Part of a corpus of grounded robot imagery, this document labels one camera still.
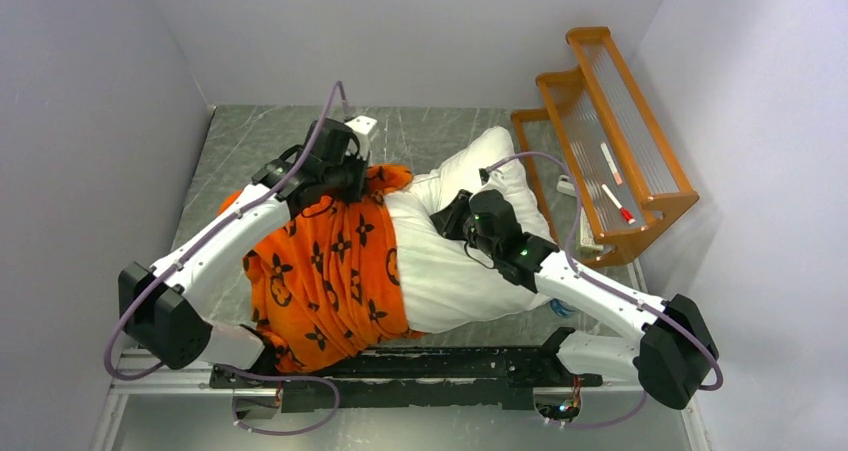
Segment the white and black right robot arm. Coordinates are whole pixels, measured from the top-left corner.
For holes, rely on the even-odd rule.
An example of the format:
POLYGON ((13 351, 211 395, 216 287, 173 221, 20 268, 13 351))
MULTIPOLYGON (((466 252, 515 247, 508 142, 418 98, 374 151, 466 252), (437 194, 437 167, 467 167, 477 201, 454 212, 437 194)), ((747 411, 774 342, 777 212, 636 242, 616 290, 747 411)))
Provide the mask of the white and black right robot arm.
POLYGON ((670 300, 614 281, 579 264, 555 243, 524 231, 498 191, 458 192, 430 217, 437 233, 482 252, 507 282, 575 307, 613 331, 570 331, 539 362, 550 384, 593 374, 636 381, 648 396, 675 410, 699 391, 723 384, 718 349, 698 305, 670 300))

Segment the small white box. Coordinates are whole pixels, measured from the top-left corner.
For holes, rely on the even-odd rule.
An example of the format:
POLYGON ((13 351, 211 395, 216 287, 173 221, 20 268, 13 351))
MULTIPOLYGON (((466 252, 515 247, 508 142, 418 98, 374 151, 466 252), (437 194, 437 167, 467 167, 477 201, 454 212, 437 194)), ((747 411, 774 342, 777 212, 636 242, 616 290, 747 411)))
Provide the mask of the small white box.
POLYGON ((560 175, 556 182, 556 190, 566 196, 576 197, 577 192, 574 185, 566 175, 560 175))

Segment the orange wooden shelf rack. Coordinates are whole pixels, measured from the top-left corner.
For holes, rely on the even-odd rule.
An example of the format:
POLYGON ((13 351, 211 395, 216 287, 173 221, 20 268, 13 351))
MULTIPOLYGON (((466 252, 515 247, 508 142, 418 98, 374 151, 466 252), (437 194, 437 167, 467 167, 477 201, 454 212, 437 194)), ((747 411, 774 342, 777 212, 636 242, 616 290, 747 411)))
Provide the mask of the orange wooden shelf rack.
POLYGON ((699 199, 607 27, 569 30, 576 58, 567 71, 535 79, 542 105, 516 110, 521 150, 525 128, 545 124, 572 172, 594 241, 593 268, 637 259, 699 199))

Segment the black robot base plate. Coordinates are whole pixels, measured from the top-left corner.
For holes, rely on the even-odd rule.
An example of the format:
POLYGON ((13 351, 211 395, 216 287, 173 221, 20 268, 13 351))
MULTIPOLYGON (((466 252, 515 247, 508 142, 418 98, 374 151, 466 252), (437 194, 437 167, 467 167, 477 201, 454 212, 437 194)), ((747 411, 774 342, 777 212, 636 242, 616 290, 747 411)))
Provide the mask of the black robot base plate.
POLYGON ((498 406, 532 410, 544 391, 599 387, 599 375, 574 376, 542 346, 375 348, 318 372, 326 384, 278 384, 214 367, 209 385, 242 406, 280 398, 283 413, 341 409, 498 406))

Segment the orange patterned pillowcase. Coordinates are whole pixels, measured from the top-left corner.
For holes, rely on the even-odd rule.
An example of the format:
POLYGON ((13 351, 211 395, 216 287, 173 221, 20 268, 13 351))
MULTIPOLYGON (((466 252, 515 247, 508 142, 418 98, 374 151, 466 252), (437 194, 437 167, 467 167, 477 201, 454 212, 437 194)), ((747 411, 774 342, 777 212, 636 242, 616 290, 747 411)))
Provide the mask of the orange patterned pillowcase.
POLYGON ((252 372, 307 374, 384 341, 420 337, 404 309, 385 205, 412 178, 405 166, 372 166, 361 201, 325 196, 243 257, 251 320, 266 347, 252 372))

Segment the red capped white marker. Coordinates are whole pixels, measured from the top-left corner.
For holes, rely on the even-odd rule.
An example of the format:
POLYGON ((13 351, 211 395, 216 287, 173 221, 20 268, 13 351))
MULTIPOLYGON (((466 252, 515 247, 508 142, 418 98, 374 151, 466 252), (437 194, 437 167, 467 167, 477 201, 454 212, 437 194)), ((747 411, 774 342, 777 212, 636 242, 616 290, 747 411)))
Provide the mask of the red capped white marker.
POLYGON ((624 206, 624 205, 623 205, 623 204, 619 201, 619 199, 615 196, 615 194, 612 192, 612 190, 608 187, 608 185, 607 185, 606 183, 602 183, 602 184, 601 184, 601 190, 603 191, 604 195, 605 195, 605 196, 606 196, 606 197, 610 200, 610 202, 613 204, 613 206, 614 206, 614 207, 618 210, 618 212, 619 212, 620 216, 622 217, 622 219, 623 219, 623 220, 624 220, 624 221, 625 221, 628 225, 634 225, 634 224, 635 224, 635 222, 636 222, 636 220, 635 220, 634 216, 633 216, 633 215, 632 215, 632 213, 631 213, 631 212, 630 212, 630 211, 629 211, 629 210, 628 210, 628 209, 627 209, 627 208, 626 208, 626 207, 625 207, 625 206, 624 206))

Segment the blue capped plastic bottle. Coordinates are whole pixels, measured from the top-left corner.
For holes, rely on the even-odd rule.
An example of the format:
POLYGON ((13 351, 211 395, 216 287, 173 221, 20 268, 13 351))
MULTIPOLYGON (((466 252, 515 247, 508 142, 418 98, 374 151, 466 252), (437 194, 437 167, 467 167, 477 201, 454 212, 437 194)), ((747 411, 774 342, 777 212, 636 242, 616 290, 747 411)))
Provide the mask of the blue capped plastic bottle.
POLYGON ((549 302, 549 306, 551 310, 559 317, 562 318, 570 318, 577 313, 577 310, 564 304, 562 301, 552 299, 549 302))

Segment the white pink test strip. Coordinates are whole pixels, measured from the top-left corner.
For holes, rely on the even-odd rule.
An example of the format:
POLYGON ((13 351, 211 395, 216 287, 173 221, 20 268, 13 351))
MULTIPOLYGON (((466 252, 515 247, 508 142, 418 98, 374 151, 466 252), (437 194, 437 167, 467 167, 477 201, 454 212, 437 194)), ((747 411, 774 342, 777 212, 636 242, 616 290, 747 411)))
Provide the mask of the white pink test strip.
POLYGON ((616 161, 615 161, 615 159, 612 155, 612 152, 609 149, 607 143, 601 142, 600 143, 600 149, 601 149, 601 152, 604 156, 605 162, 607 163, 607 166, 609 168, 609 171, 611 173, 611 176, 612 176, 614 182, 616 183, 617 186, 621 186, 623 184, 623 178, 622 178, 622 175, 621 175, 621 173, 620 173, 620 171, 617 167, 616 161))

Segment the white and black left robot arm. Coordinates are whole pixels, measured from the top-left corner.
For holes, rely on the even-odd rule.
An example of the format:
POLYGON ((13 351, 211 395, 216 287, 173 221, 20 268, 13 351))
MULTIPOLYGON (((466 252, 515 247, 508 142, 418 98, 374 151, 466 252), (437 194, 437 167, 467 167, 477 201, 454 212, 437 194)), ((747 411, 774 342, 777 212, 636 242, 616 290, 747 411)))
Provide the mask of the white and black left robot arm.
POLYGON ((376 119, 317 120, 303 144, 263 165, 235 201, 194 237, 149 266, 127 265, 118 277, 120 329, 172 370, 196 362, 236 368, 249 385, 273 380, 277 359, 245 326, 201 314, 201 299, 226 265, 329 196, 365 194, 376 119))

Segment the white pillow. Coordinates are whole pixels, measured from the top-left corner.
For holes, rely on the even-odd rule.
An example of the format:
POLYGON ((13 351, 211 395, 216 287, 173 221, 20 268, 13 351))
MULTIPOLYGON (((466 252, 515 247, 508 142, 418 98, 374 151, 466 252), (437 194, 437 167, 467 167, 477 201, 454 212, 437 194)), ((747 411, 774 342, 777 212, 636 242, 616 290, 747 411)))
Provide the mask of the white pillow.
POLYGON ((461 189, 481 187, 479 169, 500 160, 509 182, 504 196, 526 232, 550 239, 550 228, 528 186, 523 165, 513 159, 510 133, 487 129, 465 149, 385 198, 397 243, 403 306, 411 330, 442 333, 472 322, 486 322, 549 302, 549 297, 507 282, 482 252, 439 236, 430 215, 445 208, 461 189))

